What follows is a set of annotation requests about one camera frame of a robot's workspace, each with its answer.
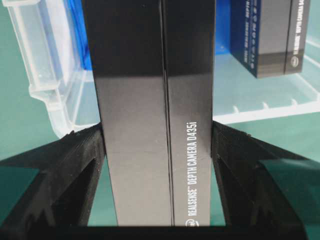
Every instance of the clear plastic bin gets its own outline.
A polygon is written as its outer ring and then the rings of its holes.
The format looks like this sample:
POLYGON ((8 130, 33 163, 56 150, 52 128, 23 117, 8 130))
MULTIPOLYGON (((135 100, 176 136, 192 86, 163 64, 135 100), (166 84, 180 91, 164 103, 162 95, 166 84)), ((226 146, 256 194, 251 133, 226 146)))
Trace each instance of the clear plastic bin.
POLYGON ((29 93, 45 103, 55 134, 100 121, 92 71, 81 66, 66 0, 2 0, 20 46, 29 93))
MULTIPOLYGON (((81 67, 66 0, 2 0, 29 78, 58 137, 100 121, 91 71, 81 67)), ((320 1, 311 1, 300 74, 254 78, 230 54, 215 57, 213 119, 223 124, 320 112, 320 1)))

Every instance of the green table surface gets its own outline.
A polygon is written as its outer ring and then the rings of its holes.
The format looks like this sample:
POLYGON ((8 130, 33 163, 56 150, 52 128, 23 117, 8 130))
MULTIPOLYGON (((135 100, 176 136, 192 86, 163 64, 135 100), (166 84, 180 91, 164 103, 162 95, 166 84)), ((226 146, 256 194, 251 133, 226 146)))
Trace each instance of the green table surface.
MULTIPOLYGON (((2 5, 0 5, 0 73, 0 160, 56 141, 58 138, 51 128, 44 103, 29 95, 29 82, 16 35, 8 10, 2 5)), ((294 153, 320 160, 319 119, 320 113, 312 113, 237 123, 231 127, 294 153)), ((213 225, 224 224, 214 175, 211 218, 213 225)), ((105 161, 89 225, 114 226, 115 224, 109 172, 105 161)))

